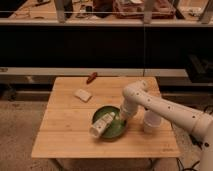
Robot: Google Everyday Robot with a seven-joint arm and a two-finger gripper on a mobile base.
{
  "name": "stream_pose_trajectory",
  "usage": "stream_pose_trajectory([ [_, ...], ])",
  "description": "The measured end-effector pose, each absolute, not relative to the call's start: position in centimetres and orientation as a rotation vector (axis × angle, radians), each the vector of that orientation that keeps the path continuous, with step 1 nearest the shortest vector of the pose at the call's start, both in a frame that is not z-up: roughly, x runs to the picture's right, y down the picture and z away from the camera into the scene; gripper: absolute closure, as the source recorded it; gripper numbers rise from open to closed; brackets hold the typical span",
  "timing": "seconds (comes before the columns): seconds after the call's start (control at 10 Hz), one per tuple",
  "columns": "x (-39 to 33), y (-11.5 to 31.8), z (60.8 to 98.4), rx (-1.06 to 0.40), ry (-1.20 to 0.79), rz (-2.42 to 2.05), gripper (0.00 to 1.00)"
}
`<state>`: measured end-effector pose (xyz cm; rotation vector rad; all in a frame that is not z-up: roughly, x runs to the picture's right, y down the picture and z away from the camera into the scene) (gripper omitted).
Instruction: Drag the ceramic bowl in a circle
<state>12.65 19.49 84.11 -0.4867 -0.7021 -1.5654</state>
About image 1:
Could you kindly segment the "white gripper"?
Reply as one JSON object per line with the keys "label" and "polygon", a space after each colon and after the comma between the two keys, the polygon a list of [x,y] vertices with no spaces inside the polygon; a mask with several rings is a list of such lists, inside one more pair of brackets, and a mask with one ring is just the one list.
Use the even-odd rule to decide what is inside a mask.
{"label": "white gripper", "polygon": [[104,131],[110,126],[112,121],[114,120],[115,113],[107,113],[95,121],[89,129],[89,132],[95,138],[99,138]]}

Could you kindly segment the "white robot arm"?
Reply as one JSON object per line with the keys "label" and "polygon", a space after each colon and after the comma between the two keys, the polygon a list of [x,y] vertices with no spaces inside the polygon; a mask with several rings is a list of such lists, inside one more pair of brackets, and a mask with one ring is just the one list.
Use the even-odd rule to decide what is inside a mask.
{"label": "white robot arm", "polygon": [[128,84],[123,88],[122,95],[120,118],[131,119],[142,106],[149,115],[176,124],[203,142],[199,171],[213,171],[213,116],[149,94],[145,80]]}

